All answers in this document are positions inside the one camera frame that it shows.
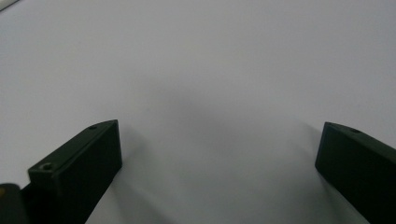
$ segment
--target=black object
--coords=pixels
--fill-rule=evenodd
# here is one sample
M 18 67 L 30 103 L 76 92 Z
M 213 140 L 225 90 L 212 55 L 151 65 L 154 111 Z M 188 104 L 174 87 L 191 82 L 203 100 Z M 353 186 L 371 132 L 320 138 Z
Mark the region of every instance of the black object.
M 0 185 L 0 223 L 85 223 L 121 166 L 118 122 L 95 124 L 31 167 L 23 190 Z
M 326 122 L 316 167 L 370 223 L 396 223 L 394 148 L 358 130 Z

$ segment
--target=white table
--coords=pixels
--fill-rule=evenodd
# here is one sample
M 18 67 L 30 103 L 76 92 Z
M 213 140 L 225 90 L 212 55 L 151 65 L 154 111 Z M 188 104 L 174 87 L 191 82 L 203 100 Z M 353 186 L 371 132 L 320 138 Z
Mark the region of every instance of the white table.
M 20 1 L 0 12 L 0 180 L 120 122 L 88 223 L 367 223 L 324 121 L 396 147 L 394 1 Z

